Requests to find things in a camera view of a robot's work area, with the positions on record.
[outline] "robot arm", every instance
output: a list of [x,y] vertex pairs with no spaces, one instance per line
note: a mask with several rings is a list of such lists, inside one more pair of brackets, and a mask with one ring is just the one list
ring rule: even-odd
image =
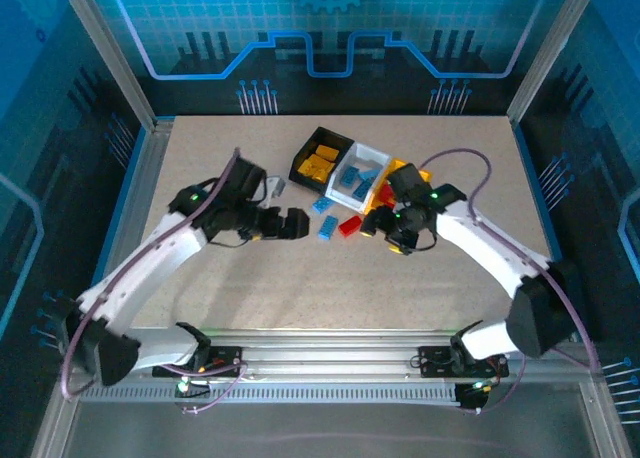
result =
[[221,231],[236,231],[245,242],[297,239],[309,233],[309,217],[304,211],[290,208],[287,216],[281,217],[280,208],[269,207],[271,198],[282,192],[284,181],[267,178],[264,170],[241,158],[220,192],[208,206],[204,204],[204,212],[190,225],[177,227],[203,206],[210,197],[205,186],[216,181],[181,190],[169,205],[169,213],[118,268],[77,300],[58,303],[57,334],[65,352],[81,319],[93,310],[73,361],[101,384],[113,385],[131,371],[150,366],[173,364],[196,371],[205,363],[210,341],[186,323],[158,329],[129,327],[167,277],[213,243]]
[[[464,372],[475,361],[514,351],[539,357],[575,330],[539,270],[549,272],[570,296],[576,296],[579,282],[569,264],[553,263],[513,240],[477,210],[470,209],[466,196],[453,186],[431,188],[414,165],[394,171],[387,179],[399,204],[394,210],[388,206],[372,210],[363,221],[363,234],[371,236],[381,230],[393,251],[409,255],[431,248],[416,247],[419,233],[428,230],[434,244],[437,237],[444,238],[472,257],[513,300],[506,319],[474,323],[452,338],[452,358],[458,371]],[[505,241],[520,253],[505,246]]]

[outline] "enclosure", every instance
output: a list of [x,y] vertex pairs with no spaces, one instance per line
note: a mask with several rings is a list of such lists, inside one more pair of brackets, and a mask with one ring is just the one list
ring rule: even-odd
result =
[[[636,1],[0,0],[0,420],[11,430],[0,455],[638,454],[637,381],[622,382],[632,375],[551,352],[530,360],[499,413],[416,406],[406,393],[447,383],[411,368],[415,350],[503,318],[511,300],[445,240],[402,257],[379,236],[318,239],[318,193],[288,180],[318,127],[387,162],[482,152],[493,173],[478,209],[574,263],[602,365],[636,363]],[[286,179],[274,205],[308,211],[310,236],[207,247],[134,325],[186,321],[242,346],[247,395],[192,419],[173,404],[175,383],[141,373],[61,400],[56,300],[114,270],[235,147]],[[484,165],[453,155],[427,171],[469,194]],[[586,358],[579,343],[560,349]],[[504,389],[524,366],[510,362]]]

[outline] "black plastic bin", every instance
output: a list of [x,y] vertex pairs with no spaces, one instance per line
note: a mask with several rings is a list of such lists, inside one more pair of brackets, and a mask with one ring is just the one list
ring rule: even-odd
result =
[[311,138],[307,140],[302,149],[296,154],[295,158],[293,159],[293,163],[291,164],[291,171],[289,172],[289,179],[294,183],[298,183],[305,188],[309,188],[310,190],[324,195],[327,186],[329,185],[329,179],[327,179],[326,183],[319,183],[298,173],[298,168],[300,167],[300,165],[302,165],[304,160],[315,153],[319,145],[325,145],[338,150],[338,157],[334,162],[335,170],[338,166],[338,163],[342,161],[353,143],[354,141],[351,138],[339,135],[321,126],[318,127],[318,129],[313,132],[313,135],[311,135]]

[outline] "blue block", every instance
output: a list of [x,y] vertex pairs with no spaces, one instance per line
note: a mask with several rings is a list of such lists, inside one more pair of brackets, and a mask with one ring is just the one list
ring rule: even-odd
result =
[[376,179],[376,176],[378,176],[378,173],[380,173],[380,170],[361,171],[358,173],[358,176],[362,181],[367,181],[367,180],[373,181]]
[[364,201],[365,197],[367,196],[367,192],[369,191],[369,188],[371,188],[372,184],[373,179],[363,181],[362,183],[360,183],[360,185],[358,185],[358,188],[356,188],[356,191],[353,192],[352,196],[360,201]]
[[335,216],[327,216],[318,231],[318,237],[329,241],[333,232],[336,231],[336,226],[338,226],[338,219]]
[[350,166],[344,173],[342,174],[342,178],[340,178],[340,184],[345,188],[351,188],[353,184],[356,182],[356,177],[358,176],[359,170],[355,166]]
[[316,201],[313,205],[311,205],[311,208],[313,209],[313,211],[321,215],[322,213],[327,211],[329,208],[331,208],[333,203],[334,202],[331,201],[329,198],[326,198],[323,196],[318,201]]

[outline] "beige table surface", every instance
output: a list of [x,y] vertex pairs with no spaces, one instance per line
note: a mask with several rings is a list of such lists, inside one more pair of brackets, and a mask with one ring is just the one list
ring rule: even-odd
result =
[[[178,117],[158,179],[145,236],[184,186],[217,176],[239,146],[270,175],[288,177],[291,160],[318,126],[416,164],[443,149],[469,146],[489,156],[492,180],[477,200],[494,223],[531,249],[548,254],[511,127],[504,117]],[[469,193],[484,173],[473,156],[433,163],[433,183]],[[310,210],[311,191],[287,182],[274,204]],[[452,330],[504,317],[510,299],[464,252],[441,240],[404,257],[382,237],[360,234],[330,242],[316,234],[326,215],[311,215],[307,238],[209,246],[172,275],[138,315],[137,326],[187,321],[198,327],[397,328]],[[334,206],[341,221],[351,210]],[[220,240],[237,243],[232,233]]]

